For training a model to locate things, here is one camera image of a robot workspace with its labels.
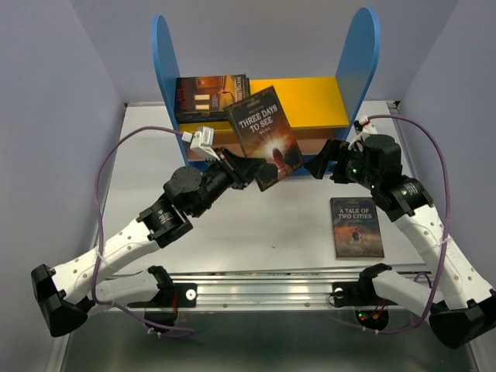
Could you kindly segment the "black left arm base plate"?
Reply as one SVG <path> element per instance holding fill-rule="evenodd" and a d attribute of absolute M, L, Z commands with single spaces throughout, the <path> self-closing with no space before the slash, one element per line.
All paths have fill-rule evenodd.
<path fill-rule="evenodd" d="M 145 301 L 144 308 L 195 308 L 198 297 L 196 283 L 178 283 L 159 286 L 157 294 Z"/>

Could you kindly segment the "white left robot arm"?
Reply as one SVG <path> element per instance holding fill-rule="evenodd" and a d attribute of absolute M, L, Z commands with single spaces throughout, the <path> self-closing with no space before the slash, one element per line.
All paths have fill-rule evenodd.
<path fill-rule="evenodd" d="M 226 148 L 204 171 L 178 168 L 164 184 L 163 194 L 125 228 L 92 251 L 56 267 L 41 264 L 31 272 L 33 293 L 52 337 L 81 327 L 96 312 L 128 305 L 190 306 L 190 285 L 176 286 L 162 266 L 114 280 L 112 275 L 135 260 L 154 253 L 189 233 L 198 218 L 228 189 L 243 190 L 266 161 L 235 155 Z"/>

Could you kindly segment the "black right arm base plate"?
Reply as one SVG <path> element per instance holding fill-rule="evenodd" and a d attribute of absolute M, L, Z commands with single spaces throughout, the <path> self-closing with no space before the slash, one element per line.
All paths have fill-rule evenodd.
<path fill-rule="evenodd" d="M 373 305 L 375 303 L 375 297 L 358 281 L 333 283 L 329 300 L 337 308 Z"/>

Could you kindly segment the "Three Days To See book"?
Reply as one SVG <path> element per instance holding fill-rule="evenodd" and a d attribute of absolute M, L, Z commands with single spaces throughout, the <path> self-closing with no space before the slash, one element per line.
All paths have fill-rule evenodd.
<path fill-rule="evenodd" d="M 266 191 L 303 166 L 304 159 L 273 86 L 225 108 L 245 157 L 263 158 L 256 182 Z"/>

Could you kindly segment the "Tale Of Two Cities book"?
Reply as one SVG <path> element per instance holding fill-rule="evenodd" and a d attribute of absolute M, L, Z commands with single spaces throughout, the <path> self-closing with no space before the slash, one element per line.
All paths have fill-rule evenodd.
<path fill-rule="evenodd" d="M 337 259 L 384 259 L 377 207 L 372 198 L 331 198 Z"/>

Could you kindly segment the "Little Women floral book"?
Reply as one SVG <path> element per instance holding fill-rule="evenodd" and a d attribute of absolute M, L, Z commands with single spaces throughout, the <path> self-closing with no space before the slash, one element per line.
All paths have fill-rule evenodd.
<path fill-rule="evenodd" d="M 174 117 L 179 123 L 227 121 L 225 112 L 175 112 Z"/>

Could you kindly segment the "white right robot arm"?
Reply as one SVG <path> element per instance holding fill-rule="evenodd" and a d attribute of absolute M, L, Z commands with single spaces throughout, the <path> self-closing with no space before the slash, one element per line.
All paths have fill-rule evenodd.
<path fill-rule="evenodd" d="M 400 305 L 427 321 L 437 339 L 454 350 L 495 327 L 495 289 L 463 255 L 441 219 L 432 197 L 402 173 L 401 147 L 388 135 L 356 143 L 329 139 L 305 169 L 316 179 L 327 167 L 337 184 L 359 184 L 386 213 L 434 275 L 427 288 L 391 266 L 368 267 L 355 282 L 339 282 L 336 306 L 371 305 L 379 299 Z"/>

